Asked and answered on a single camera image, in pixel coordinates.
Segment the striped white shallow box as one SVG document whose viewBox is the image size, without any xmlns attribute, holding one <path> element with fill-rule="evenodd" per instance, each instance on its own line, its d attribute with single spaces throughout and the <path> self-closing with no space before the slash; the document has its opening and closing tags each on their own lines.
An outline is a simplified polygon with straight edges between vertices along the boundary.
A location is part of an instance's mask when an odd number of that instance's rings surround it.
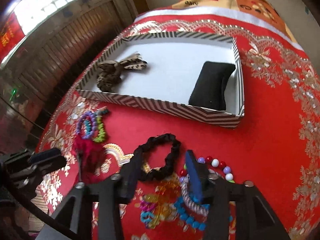
<svg viewBox="0 0 320 240">
<path fill-rule="evenodd" d="M 97 87 L 98 65 L 121 61 L 139 53 L 147 67 L 125 70 L 112 92 Z M 228 63 L 234 71 L 224 92 L 226 109 L 194 106 L 189 98 L 205 62 Z M 170 31 L 121 38 L 89 66 L 76 87 L 79 95 L 104 102 L 234 128 L 245 115 L 244 79 L 233 37 L 199 32 Z"/>
</svg>

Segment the red window paper decoration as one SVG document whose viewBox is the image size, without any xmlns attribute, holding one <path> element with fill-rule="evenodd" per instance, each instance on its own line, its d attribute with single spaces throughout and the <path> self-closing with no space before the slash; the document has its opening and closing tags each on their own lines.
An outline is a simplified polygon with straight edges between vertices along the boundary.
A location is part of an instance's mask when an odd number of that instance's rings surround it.
<svg viewBox="0 0 320 240">
<path fill-rule="evenodd" d="M 13 12 L 1 30 L 0 60 L 1 62 L 9 52 L 25 37 L 25 34 Z"/>
</svg>

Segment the red satin bow clip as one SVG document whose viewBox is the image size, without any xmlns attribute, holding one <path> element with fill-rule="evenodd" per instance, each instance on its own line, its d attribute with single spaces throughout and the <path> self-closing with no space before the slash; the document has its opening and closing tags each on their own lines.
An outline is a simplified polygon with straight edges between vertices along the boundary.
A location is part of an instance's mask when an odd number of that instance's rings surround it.
<svg viewBox="0 0 320 240">
<path fill-rule="evenodd" d="M 77 135 L 73 142 L 72 155 L 76 157 L 79 166 L 76 182 L 96 184 L 101 181 L 95 173 L 105 160 L 105 150 L 101 144 Z"/>
</svg>

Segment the orange cream love blanket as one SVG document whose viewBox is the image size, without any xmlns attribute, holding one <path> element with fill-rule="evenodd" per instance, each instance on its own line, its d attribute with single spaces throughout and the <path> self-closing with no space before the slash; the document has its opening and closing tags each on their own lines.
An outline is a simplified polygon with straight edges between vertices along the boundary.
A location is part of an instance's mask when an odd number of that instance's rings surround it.
<svg viewBox="0 0 320 240">
<path fill-rule="evenodd" d="M 173 9 L 183 9 L 195 6 L 225 8 L 250 14 L 275 27 L 291 41 L 297 42 L 285 21 L 267 0 L 180 0 L 171 7 Z"/>
</svg>

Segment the leopard print bow scrunchie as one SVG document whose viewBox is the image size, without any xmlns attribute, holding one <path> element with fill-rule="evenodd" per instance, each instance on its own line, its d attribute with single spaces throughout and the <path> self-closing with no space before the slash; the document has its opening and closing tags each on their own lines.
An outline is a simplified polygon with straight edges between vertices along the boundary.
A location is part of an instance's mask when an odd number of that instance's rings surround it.
<svg viewBox="0 0 320 240">
<path fill-rule="evenodd" d="M 123 70 L 144 70 L 147 65 L 139 53 L 133 53 L 120 61 L 101 61 L 97 65 L 101 70 L 97 75 L 97 87 L 102 92 L 110 93 L 114 86 L 121 83 Z"/>
</svg>

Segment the black velvet jewelry pillow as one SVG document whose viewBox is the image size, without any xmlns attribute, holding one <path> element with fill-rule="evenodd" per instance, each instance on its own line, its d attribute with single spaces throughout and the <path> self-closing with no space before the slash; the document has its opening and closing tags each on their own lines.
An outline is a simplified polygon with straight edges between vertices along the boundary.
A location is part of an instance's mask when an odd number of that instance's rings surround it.
<svg viewBox="0 0 320 240">
<path fill-rule="evenodd" d="M 202 66 L 188 104 L 225 111 L 225 90 L 234 71 L 234 64 L 206 61 Z"/>
</svg>

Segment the wooden slatted radiator cover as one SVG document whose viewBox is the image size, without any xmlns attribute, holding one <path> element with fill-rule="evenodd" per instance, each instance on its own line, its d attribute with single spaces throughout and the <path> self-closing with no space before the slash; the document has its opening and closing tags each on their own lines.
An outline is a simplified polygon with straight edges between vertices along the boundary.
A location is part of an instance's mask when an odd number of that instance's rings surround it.
<svg viewBox="0 0 320 240">
<path fill-rule="evenodd" d="M 23 38 L 1 65 L 1 99 L 13 111 L 34 121 L 67 74 L 86 67 L 90 50 L 132 22 L 125 0 L 74 0 L 41 22 Z"/>
</svg>

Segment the black fabric scrunchie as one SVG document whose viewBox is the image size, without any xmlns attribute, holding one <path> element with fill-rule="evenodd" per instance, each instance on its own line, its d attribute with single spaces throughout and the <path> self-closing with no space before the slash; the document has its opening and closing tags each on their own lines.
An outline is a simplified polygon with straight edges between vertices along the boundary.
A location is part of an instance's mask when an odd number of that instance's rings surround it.
<svg viewBox="0 0 320 240">
<path fill-rule="evenodd" d="M 138 158 L 139 181 L 161 181 L 171 176 L 180 156 L 181 142 L 171 133 L 150 137 L 133 152 Z"/>
</svg>

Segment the red gold embroidered bedspread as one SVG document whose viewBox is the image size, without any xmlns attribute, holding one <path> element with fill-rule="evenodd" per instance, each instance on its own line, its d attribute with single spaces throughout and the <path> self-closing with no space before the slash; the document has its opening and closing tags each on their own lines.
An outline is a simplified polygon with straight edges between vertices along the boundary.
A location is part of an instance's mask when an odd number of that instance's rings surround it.
<svg viewBox="0 0 320 240">
<path fill-rule="evenodd" d="M 74 82 L 47 125 L 39 150 L 61 148 L 65 168 L 47 175 L 40 191 L 50 212 L 72 188 L 78 167 L 72 154 L 78 116 L 107 105 L 105 126 L 108 142 L 119 145 L 116 157 L 94 179 L 118 171 L 125 154 L 149 137 L 172 133 L 182 150 L 192 149 L 197 157 L 224 161 L 237 183 L 250 179 L 269 201 L 292 239 L 306 239 L 319 226 L 319 75 L 306 53 L 288 38 L 263 27 L 227 16 L 154 10 L 128 27 L 107 48 L 125 36 L 160 31 L 200 31 L 233 36 L 240 49 L 244 75 L 245 116 L 235 129 L 222 128 L 143 109 L 98 103 L 75 91 L 84 74 Z M 140 199 L 156 190 L 176 200 L 168 183 L 139 183 L 133 203 L 120 206 L 125 239 L 201 239 L 179 217 L 159 221 L 154 229 L 140 220 Z"/>
</svg>

